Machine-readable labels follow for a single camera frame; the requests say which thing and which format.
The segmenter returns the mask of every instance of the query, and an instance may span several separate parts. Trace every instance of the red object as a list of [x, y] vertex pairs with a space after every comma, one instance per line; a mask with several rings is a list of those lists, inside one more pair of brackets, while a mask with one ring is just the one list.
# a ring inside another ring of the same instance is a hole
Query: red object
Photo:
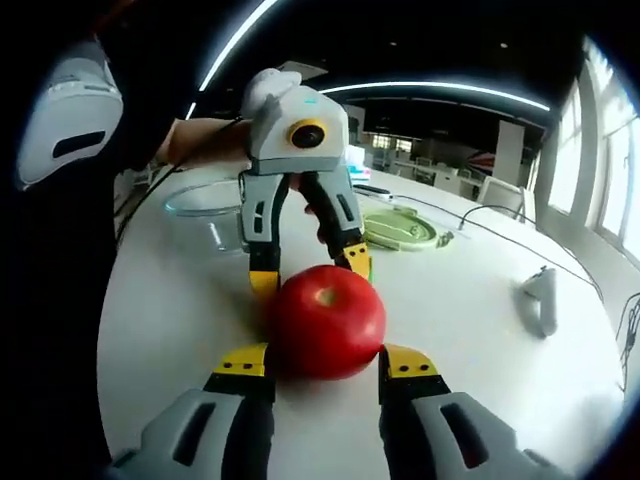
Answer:
[[290, 375], [345, 378], [374, 359], [385, 327], [384, 306], [367, 280], [320, 265], [291, 277], [274, 298], [269, 348]]

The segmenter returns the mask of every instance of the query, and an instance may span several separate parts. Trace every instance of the white pillar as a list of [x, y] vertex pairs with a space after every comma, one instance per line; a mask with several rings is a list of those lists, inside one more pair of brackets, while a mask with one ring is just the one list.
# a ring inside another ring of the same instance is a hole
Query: white pillar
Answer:
[[518, 185], [523, 144], [524, 127], [500, 120], [494, 177], [511, 185]]

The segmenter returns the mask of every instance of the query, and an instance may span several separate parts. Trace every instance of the white table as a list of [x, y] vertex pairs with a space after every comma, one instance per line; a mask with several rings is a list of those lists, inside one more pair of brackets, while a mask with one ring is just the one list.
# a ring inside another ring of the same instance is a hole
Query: white table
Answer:
[[[107, 292], [98, 351], [98, 388], [112, 452], [138, 444], [144, 425], [178, 395], [201, 387], [223, 354], [255, 341], [255, 303], [244, 255], [186, 258], [174, 247], [164, 197], [206, 172], [176, 175], [129, 227]], [[373, 172], [372, 185], [464, 213], [474, 203]], [[372, 249], [374, 285], [388, 314], [386, 341], [421, 350], [453, 390], [466, 391], [508, 422], [522, 448], [567, 471], [588, 465], [607, 442], [623, 396], [616, 344], [592, 287], [558, 274], [559, 328], [540, 340], [519, 316], [517, 286], [544, 261], [438, 210], [417, 208], [455, 239], [443, 249]], [[282, 212], [282, 272], [327, 263], [316, 219], [292, 192]], [[380, 208], [369, 199], [363, 210]], [[473, 220], [580, 272], [559, 247], [490, 209]], [[377, 365], [339, 382], [279, 388], [270, 478], [387, 479], [378, 435]]]

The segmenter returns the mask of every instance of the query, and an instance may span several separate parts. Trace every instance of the person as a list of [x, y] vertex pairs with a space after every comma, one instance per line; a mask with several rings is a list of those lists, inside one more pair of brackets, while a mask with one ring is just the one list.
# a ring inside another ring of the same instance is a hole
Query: person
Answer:
[[[132, 15], [143, 15], [144, 9], [151, 8], [149, 3], [170, 13], [166, 4], [171, 2], [108, 2], [103, 10], [107, 15], [93, 15], [84, 24], [84, 38], [100, 37], [133, 9], [139, 8]], [[77, 8], [78, 21], [86, 22], [89, 15], [83, 15], [88, 10]], [[208, 145], [207, 140], [226, 120], [176, 119], [184, 114], [197, 74], [193, 66], [204, 58], [203, 50], [181, 51], [168, 58], [164, 47], [170, 46], [170, 40], [162, 43], [166, 35], [160, 23], [150, 20], [149, 24], [155, 31], [131, 46], [144, 55], [121, 56], [120, 62], [112, 59], [124, 112], [106, 147], [93, 158], [65, 165], [26, 191], [15, 184], [9, 189], [9, 390], [15, 422], [12, 444], [17, 450], [13, 458], [22, 460], [24, 468], [89, 478], [111, 460], [100, 420], [96, 351], [102, 304], [116, 257], [115, 176], [127, 168], [142, 168], [154, 157], [167, 163], [187, 159], [192, 165], [246, 161], [242, 144], [249, 131], [247, 122]], [[62, 37], [49, 39], [54, 45], [50, 50], [46, 50], [48, 44], [42, 47], [42, 52], [51, 55], [44, 55], [41, 74], [70, 42], [82, 40]], [[209, 47], [207, 37], [199, 34], [203, 49]], [[148, 48], [151, 42], [157, 43], [155, 49]], [[163, 56], [149, 57], [152, 51]], [[166, 71], [149, 85], [142, 75], [159, 61]], [[32, 98], [36, 91], [31, 91]], [[198, 156], [188, 157], [194, 151]], [[67, 461], [70, 456], [73, 462]]]

